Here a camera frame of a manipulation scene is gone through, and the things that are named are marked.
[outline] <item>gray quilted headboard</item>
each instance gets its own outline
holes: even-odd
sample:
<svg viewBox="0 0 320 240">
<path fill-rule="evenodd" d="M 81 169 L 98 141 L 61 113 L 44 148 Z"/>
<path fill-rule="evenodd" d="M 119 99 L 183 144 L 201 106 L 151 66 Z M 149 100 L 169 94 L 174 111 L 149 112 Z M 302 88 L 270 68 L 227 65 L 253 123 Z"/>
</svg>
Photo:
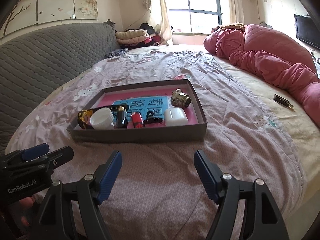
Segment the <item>gray quilted headboard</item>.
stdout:
<svg viewBox="0 0 320 240">
<path fill-rule="evenodd" d="M 119 45 L 110 20 L 40 29 L 0 46 L 0 155 L 50 93 L 115 49 Z"/>
</svg>

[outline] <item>curtain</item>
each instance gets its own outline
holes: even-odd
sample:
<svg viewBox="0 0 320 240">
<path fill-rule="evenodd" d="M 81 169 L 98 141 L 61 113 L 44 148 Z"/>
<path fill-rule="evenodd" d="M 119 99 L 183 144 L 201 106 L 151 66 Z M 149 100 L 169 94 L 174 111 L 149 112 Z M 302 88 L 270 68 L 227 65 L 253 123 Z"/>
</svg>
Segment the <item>curtain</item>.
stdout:
<svg viewBox="0 0 320 240">
<path fill-rule="evenodd" d="M 162 44 L 166 44 L 172 38 L 171 28 L 168 19 L 166 0 L 150 0 L 150 17 L 148 24 L 151 25 L 159 36 L 163 39 Z"/>
<path fill-rule="evenodd" d="M 229 0 L 230 23 L 244 23 L 242 0 Z"/>
</svg>

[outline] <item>finger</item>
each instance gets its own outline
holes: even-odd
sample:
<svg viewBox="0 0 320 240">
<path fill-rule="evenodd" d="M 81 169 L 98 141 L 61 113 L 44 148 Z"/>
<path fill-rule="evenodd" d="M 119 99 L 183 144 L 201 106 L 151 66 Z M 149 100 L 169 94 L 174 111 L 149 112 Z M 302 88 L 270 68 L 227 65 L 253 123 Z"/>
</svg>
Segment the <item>finger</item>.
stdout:
<svg viewBox="0 0 320 240">
<path fill-rule="evenodd" d="M 21 223 L 25 227 L 29 227 L 30 226 L 30 224 L 29 224 L 28 220 L 26 219 L 26 217 L 21 217 Z"/>
<path fill-rule="evenodd" d="M 23 209 L 29 209 L 33 206 L 33 203 L 35 202 L 35 198 L 26 197 L 24 199 L 19 200 L 19 202 Z"/>
</svg>

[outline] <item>blue card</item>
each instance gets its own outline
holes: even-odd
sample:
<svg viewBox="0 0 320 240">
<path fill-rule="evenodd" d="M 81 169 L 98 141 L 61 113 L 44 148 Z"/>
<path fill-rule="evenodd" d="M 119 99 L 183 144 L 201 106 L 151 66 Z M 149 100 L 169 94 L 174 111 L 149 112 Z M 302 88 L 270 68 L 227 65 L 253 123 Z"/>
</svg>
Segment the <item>blue card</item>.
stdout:
<svg viewBox="0 0 320 240">
<path fill-rule="evenodd" d="M 128 121 L 131 121 L 131 113 L 140 112 L 143 120 L 147 118 L 147 112 L 153 111 L 155 117 L 164 118 L 163 114 L 169 108 L 168 96 L 155 96 L 145 98 L 130 98 L 126 100 L 118 100 L 113 105 L 128 105 Z"/>
</svg>

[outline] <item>black television screen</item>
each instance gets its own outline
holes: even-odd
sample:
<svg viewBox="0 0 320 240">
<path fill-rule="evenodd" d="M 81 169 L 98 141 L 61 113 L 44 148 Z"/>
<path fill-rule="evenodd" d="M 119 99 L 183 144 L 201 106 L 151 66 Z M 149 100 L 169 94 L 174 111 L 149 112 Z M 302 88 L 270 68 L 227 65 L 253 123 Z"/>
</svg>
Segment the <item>black television screen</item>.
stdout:
<svg viewBox="0 0 320 240">
<path fill-rule="evenodd" d="M 320 31 L 311 17 L 294 15 L 296 21 L 297 39 L 320 49 Z"/>
</svg>

